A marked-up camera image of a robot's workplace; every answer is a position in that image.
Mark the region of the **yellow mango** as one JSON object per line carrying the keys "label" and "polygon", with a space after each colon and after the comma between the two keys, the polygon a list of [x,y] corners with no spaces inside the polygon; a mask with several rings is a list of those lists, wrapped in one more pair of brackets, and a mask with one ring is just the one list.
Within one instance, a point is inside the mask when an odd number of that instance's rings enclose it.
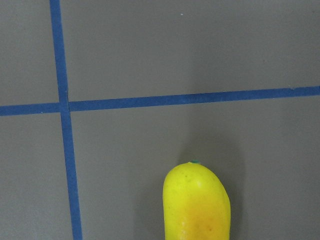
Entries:
{"label": "yellow mango", "polygon": [[197,161],[166,175],[162,191],[167,240],[228,240],[231,204],[219,178]]}

